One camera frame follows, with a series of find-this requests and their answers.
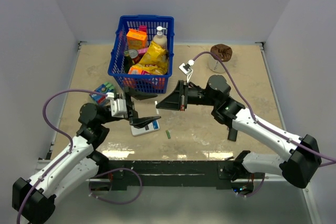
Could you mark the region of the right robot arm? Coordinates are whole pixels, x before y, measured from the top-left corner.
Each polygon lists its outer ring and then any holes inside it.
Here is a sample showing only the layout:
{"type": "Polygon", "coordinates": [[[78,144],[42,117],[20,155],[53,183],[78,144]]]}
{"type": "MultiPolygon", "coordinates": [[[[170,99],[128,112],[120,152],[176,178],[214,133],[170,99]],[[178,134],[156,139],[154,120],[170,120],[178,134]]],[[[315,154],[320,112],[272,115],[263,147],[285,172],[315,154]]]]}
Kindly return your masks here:
{"type": "Polygon", "coordinates": [[[287,133],[254,115],[230,96],[231,87],[221,75],[212,75],[205,88],[178,81],[174,91],[157,109],[183,111],[188,105],[212,106],[211,115],[231,130],[243,132],[273,150],[273,154],[242,151],[228,169],[231,179],[264,173],[282,176],[298,188],[306,188],[321,165],[317,140],[287,133]]]}

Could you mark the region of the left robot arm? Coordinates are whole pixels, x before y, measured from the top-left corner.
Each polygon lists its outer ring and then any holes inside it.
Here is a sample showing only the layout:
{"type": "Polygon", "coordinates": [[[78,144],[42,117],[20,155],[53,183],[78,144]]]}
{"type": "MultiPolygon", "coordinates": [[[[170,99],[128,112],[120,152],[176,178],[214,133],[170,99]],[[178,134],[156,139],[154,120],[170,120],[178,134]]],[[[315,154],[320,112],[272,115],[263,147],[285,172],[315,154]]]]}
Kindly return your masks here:
{"type": "Polygon", "coordinates": [[[55,127],[47,117],[47,107],[52,99],[71,92],[80,92],[80,89],[60,91],[43,105],[44,121],[50,128],[65,136],[69,144],[39,172],[29,179],[19,178],[13,184],[12,207],[17,210],[17,223],[22,218],[28,223],[45,223],[63,196],[86,179],[103,178],[108,174],[108,159],[97,151],[110,131],[104,126],[106,123],[127,120],[131,126],[141,129],[159,119],[159,116],[139,117],[132,101],[155,98],[156,94],[126,87],[121,94],[101,94],[110,102],[109,105],[84,104],[79,111],[80,128],[71,137],[55,127]]]}

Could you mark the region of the green battery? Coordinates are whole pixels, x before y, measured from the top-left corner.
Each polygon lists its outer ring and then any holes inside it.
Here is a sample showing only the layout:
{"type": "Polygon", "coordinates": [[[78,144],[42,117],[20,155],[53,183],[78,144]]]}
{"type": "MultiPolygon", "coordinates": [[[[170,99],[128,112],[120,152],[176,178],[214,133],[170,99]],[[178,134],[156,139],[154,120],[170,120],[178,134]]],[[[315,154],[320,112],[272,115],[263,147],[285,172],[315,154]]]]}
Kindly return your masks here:
{"type": "Polygon", "coordinates": [[[166,130],[165,132],[166,132],[167,138],[168,138],[168,139],[171,139],[171,135],[170,135],[169,130],[166,130]]]}

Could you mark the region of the white remote control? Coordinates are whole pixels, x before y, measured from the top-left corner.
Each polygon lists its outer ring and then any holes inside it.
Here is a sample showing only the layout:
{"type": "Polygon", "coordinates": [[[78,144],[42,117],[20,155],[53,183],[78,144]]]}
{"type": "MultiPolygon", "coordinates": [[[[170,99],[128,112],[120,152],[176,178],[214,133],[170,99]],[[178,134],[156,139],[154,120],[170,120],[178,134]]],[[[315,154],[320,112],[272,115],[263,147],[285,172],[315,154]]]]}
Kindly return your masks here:
{"type": "Polygon", "coordinates": [[[160,129],[160,125],[158,120],[153,121],[152,123],[146,125],[143,128],[136,128],[134,126],[131,126],[131,133],[133,136],[140,136],[148,133],[152,133],[155,131],[158,131],[160,129]]]}

